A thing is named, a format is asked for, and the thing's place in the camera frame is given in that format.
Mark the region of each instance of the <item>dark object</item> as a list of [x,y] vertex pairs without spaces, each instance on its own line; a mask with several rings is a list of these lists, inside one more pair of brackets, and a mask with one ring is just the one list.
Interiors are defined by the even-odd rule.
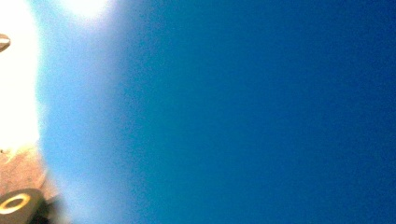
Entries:
[[11,45],[11,40],[7,35],[0,34],[0,52],[7,49]]
[[49,223],[47,203],[38,189],[20,189],[0,198],[1,224]]

